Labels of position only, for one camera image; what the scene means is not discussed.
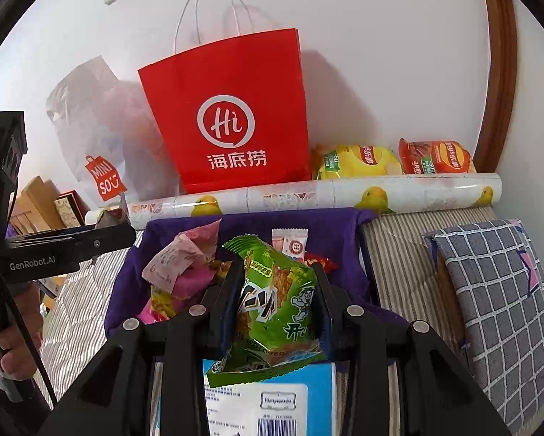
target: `green snack bag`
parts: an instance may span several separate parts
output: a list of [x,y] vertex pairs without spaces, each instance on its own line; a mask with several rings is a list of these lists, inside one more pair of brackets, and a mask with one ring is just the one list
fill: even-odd
[[257,236],[224,244],[244,259],[232,349],[208,371],[210,386],[256,382],[322,359],[309,307],[317,278]]

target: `product label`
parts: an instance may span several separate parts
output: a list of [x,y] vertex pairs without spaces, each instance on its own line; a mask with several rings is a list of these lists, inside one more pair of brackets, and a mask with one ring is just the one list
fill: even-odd
[[303,384],[252,383],[209,388],[212,436],[306,436],[308,388]]
[[435,173],[435,166],[434,166],[434,162],[431,160],[431,157],[422,157],[421,170],[424,174]]
[[338,172],[339,169],[339,156],[336,150],[325,154],[322,157],[324,161],[324,168],[327,172]]
[[178,234],[151,259],[141,276],[149,284],[170,294],[177,278],[201,258],[204,254],[200,248],[185,234]]
[[446,164],[451,169],[462,169],[466,158],[464,151],[452,142],[442,142],[434,146],[435,157],[438,163]]
[[422,174],[423,169],[421,168],[421,163],[418,160],[411,161],[411,167],[413,168],[414,174]]
[[87,156],[87,161],[86,169],[93,176],[98,193],[104,202],[127,191],[119,177],[119,172],[104,157]]
[[254,259],[252,259],[252,261],[250,262],[250,269],[254,269],[256,272],[264,275],[267,278],[270,278],[272,276],[272,269],[270,267],[266,267],[264,264],[260,264]]
[[361,160],[363,160],[364,163],[366,163],[368,166],[377,165],[373,146],[359,146],[359,149],[361,151]]

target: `barcode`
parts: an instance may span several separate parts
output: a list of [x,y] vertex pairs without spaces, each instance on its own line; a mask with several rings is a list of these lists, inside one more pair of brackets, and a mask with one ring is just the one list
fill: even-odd
[[259,418],[258,436],[296,436],[296,420]]

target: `potato chip bag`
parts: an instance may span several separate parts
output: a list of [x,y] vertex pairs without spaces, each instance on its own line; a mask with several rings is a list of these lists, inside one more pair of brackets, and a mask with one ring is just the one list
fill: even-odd
[[455,141],[407,142],[399,140],[399,157],[405,174],[465,174],[476,169],[470,153]]
[[244,259],[234,343],[207,373],[212,387],[255,382],[296,370],[320,358],[309,313],[317,278],[304,264],[257,236],[224,244]]
[[316,179],[402,175],[401,164],[387,148],[378,146],[317,146],[312,154]]

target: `black cable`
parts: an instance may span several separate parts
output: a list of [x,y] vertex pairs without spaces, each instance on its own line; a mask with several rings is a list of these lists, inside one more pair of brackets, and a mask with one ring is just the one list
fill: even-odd
[[24,342],[26,343],[26,346],[30,350],[30,354],[32,354],[32,359],[34,359],[36,367],[38,367],[38,371],[40,372],[40,375],[42,376],[42,380],[44,381],[44,385],[46,386],[46,390],[48,391],[50,400],[52,401],[52,406],[56,406],[58,404],[58,400],[56,399],[56,394],[54,393],[52,382],[50,382],[50,378],[48,377],[48,373],[46,372],[46,368],[44,367],[42,358],[40,357],[40,354],[38,350],[36,349],[36,346],[34,346],[34,341],[32,340],[32,336],[30,335],[30,332],[28,331],[28,328],[26,327],[26,323],[24,323],[24,318],[22,318],[20,314],[20,310],[18,310],[16,302],[14,301],[14,298],[12,294],[10,293],[10,290],[8,289],[8,286],[6,285],[6,281],[4,280],[4,277],[2,276],[1,272],[0,272],[0,294],[2,295],[4,299],[4,302],[6,302],[6,305],[8,306],[9,310],[12,312],[14,321],[16,322],[16,325],[20,329],[21,335],[24,338]]

